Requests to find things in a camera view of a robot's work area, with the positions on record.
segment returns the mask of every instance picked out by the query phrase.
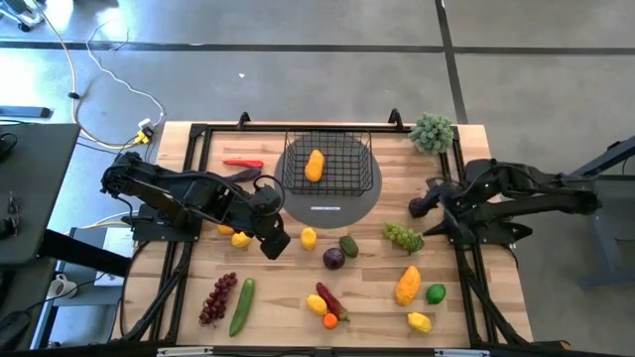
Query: gray floor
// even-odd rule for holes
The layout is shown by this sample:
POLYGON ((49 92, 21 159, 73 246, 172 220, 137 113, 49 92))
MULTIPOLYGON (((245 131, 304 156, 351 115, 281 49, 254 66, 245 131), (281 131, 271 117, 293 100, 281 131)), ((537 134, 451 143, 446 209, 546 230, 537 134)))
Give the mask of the gray floor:
MULTIPOLYGON (((170 44, 442 44, 434 0, 50 1, 63 36, 170 44)), ((453 42, 465 47, 634 47, 630 0, 445 0, 453 42)), ((23 34, 0 20, 0 38, 49 42, 47 27, 23 34)), ((443 54, 98 52, 102 63, 155 95, 169 120, 385 121, 398 107, 406 121, 422 111, 454 117, 443 54)), ((124 142, 156 107, 99 72, 73 51, 79 120, 91 132, 124 142)), ((45 105, 68 122, 69 74, 57 50, 0 50, 3 104, 45 105)), ((484 124, 500 160, 567 172, 635 133, 635 57, 456 57, 469 123, 484 124)), ((112 156, 77 147, 51 227, 94 222, 125 207, 99 193, 112 156)), ((635 173, 635 162, 627 172, 635 173)), ((599 269, 584 217, 524 219, 535 234, 518 245, 520 275, 536 339, 566 339, 575 349, 635 354, 635 286, 583 292, 577 280, 599 269)), ((103 340, 106 311, 63 310, 54 339, 103 340), (87 317, 70 328, 65 315, 87 317)))

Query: sticker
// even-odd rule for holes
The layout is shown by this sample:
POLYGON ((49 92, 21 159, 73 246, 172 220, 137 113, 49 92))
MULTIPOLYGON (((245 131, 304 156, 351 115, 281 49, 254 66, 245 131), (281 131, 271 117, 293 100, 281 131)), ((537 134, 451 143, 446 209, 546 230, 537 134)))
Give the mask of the sticker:
POLYGON ((311 210, 340 210, 341 207, 311 206, 311 210))

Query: wooden table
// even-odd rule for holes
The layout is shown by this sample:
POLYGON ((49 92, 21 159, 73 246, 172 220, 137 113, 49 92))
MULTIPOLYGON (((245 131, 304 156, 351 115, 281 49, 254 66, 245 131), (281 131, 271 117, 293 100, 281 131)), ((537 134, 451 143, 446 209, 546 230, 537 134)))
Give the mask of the wooden table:
MULTIPOLYGON (((157 164, 180 172, 183 167, 191 122, 168 123, 158 152, 157 164)), ((458 126, 465 162, 489 158, 485 129, 480 125, 458 126)), ((225 166, 227 159, 261 160, 264 174, 273 174, 284 149, 284 133, 214 132, 207 170, 230 175, 240 169, 225 166)), ((395 222, 418 231, 428 229, 442 218, 434 209, 423 219, 412 219, 407 205, 411 198, 423 195, 426 178, 441 175, 437 157, 419 154, 406 135, 373 134, 373 154, 383 179, 379 201, 357 223, 339 229, 317 229, 314 251, 303 250, 300 232, 305 225, 283 211, 283 219, 292 241, 276 261, 267 260, 254 241, 248 251, 230 245, 215 226, 204 223, 200 240, 194 246, 179 344, 263 345, 263 346, 340 346, 340 347, 461 347, 468 346, 467 329, 453 249, 444 236, 426 237, 425 248, 408 256, 382 236, 384 222, 395 222), (337 246, 342 235, 352 236, 360 255, 348 259, 338 271, 323 267, 322 252, 337 246), (404 269, 417 266, 422 287, 415 301, 401 307, 394 300, 394 289, 404 269), (202 302, 213 291, 223 274, 236 272, 239 284, 230 296, 229 311, 214 329, 198 325, 202 302), (248 322, 236 337, 228 337, 228 327, 244 278, 256 281, 256 295, 248 322), (350 323, 336 330, 325 330, 319 317, 307 310, 305 299, 315 294, 317 282, 324 283, 350 311, 350 323), (447 288, 446 299, 428 305, 424 294, 434 283, 447 288), (418 311, 430 317, 433 331, 427 335, 411 333, 406 313, 418 311)), ((452 169, 453 157, 449 158, 452 169)), ((193 168, 197 168, 194 158, 193 168)), ((125 325, 129 330, 155 297, 166 250, 165 243, 151 243, 135 262, 126 289, 125 325)), ((483 260, 492 299, 509 322, 526 339, 531 330, 516 266, 510 253, 497 246, 483 247, 483 260)), ((172 297, 166 304, 161 336, 165 335, 172 311, 172 297)), ((482 308, 475 303, 479 332, 485 336, 482 308)))

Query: artificial plant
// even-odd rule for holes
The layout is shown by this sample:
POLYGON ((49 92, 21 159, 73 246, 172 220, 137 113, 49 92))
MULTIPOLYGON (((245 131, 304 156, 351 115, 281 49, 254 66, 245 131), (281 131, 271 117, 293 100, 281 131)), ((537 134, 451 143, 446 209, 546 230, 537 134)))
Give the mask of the artificial plant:
POLYGON ((442 115, 424 113, 413 127, 408 138, 426 155, 444 153, 452 145, 454 133, 451 122, 442 115))

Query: black wire basket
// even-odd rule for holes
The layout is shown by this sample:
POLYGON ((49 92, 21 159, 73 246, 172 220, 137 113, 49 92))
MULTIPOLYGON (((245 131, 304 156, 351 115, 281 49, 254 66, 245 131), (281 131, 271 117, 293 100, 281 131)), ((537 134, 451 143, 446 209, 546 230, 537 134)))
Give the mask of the black wire basket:
POLYGON ((360 196, 373 186, 370 132, 288 130, 282 185, 293 194, 360 196), (321 179, 311 182, 305 166, 313 150, 324 155, 321 179))

